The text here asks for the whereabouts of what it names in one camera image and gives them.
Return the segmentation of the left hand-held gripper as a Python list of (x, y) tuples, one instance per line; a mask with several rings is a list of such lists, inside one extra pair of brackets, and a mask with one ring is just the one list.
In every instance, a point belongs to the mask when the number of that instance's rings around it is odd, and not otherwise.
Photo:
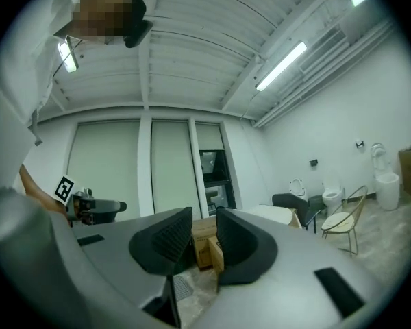
[(70, 177), (63, 175), (54, 191), (54, 197), (64, 206), (70, 223), (80, 221), (93, 224), (91, 210), (95, 207), (95, 223), (112, 223), (119, 212), (127, 210), (127, 204), (117, 200), (96, 199), (92, 190), (80, 187)]

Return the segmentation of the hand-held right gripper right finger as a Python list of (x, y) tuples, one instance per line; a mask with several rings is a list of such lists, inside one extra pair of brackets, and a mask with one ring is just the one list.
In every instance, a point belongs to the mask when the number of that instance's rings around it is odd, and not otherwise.
[(225, 266), (192, 329), (365, 329), (386, 289), (363, 266), (303, 230), (220, 209)]

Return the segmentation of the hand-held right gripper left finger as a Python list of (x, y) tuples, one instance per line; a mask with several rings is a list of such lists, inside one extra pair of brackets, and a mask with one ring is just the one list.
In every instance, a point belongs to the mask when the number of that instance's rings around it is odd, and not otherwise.
[(191, 228), (190, 208), (72, 228), (0, 188), (0, 270), (54, 329), (179, 328), (173, 274)]

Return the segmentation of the grey perforated rubber mat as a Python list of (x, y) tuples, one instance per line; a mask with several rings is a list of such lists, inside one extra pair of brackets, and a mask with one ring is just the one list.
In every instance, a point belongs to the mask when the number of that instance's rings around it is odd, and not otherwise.
[(173, 287), (177, 302), (184, 300), (193, 294), (192, 287), (181, 275), (173, 276)]

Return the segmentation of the person's left forearm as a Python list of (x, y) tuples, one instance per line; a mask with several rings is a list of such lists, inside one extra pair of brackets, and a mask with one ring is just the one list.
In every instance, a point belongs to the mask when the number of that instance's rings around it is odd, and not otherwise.
[(60, 213), (67, 220), (68, 225), (70, 227), (72, 226), (69, 218), (67, 217), (65, 206), (61, 202), (44, 192), (37, 185), (37, 183), (35, 183), (31, 175), (25, 168), (25, 165), (23, 164), (19, 169), (19, 176), (27, 195), (37, 200), (49, 212)]

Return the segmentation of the white roller blind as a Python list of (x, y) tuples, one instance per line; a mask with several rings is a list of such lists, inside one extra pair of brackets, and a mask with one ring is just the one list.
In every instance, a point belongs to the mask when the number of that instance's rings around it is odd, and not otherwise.
[(191, 207), (193, 219), (201, 218), (187, 122), (152, 123), (151, 177), (156, 213)]
[(200, 151), (224, 150), (220, 126), (214, 123), (195, 123)]
[(98, 199), (127, 204), (115, 220), (139, 218), (138, 121), (104, 121), (77, 126), (67, 174)]

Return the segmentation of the black chair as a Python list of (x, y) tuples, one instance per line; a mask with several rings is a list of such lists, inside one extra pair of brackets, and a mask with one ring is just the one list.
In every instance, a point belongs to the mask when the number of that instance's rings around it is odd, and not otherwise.
[(309, 225), (312, 223), (314, 227), (314, 233), (316, 233), (316, 216), (311, 217), (308, 211), (308, 201), (298, 198), (292, 193), (280, 193), (274, 194), (271, 199), (274, 206), (283, 208), (295, 209), (298, 221), (300, 224), (308, 230)]

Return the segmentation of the grey waste bin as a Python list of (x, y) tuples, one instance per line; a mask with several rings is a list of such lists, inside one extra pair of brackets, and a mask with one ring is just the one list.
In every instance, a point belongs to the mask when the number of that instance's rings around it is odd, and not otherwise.
[(308, 198), (308, 211), (311, 217), (323, 212), (324, 210), (325, 204), (323, 202), (322, 195), (315, 195)]

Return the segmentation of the brown cardboard box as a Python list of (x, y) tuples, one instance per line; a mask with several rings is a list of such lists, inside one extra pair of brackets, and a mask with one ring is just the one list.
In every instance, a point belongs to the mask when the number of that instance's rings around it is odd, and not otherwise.
[(225, 268), (223, 251), (216, 236), (208, 239), (208, 246), (210, 250), (210, 258), (212, 266), (217, 275), (219, 275)]
[(208, 239), (216, 236), (216, 217), (196, 220), (192, 223), (192, 244), (195, 251), (196, 264), (200, 270), (212, 266)]

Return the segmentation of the dark window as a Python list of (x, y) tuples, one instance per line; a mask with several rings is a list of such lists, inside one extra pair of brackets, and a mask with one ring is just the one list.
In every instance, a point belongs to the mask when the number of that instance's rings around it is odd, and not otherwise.
[(225, 151), (200, 150), (199, 155), (209, 215), (215, 215), (217, 208), (235, 208), (236, 200)]

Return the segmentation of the person's white shirt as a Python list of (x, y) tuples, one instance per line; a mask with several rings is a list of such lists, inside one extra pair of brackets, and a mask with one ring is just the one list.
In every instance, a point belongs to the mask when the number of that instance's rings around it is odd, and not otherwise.
[(28, 124), (51, 95), (60, 64), (56, 32), (79, 0), (31, 0), (0, 43), (0, 188), (11, 187), (36, 137)]

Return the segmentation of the long ceiling tube light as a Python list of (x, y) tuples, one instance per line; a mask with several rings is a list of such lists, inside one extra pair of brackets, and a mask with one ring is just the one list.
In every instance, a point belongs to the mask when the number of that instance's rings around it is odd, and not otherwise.
[(295, 60), (307, 50), (307, 45), (300, 42), (296, 45), (256, 86), (258, 92), (264, 91), (276, 78), (278, 78)]

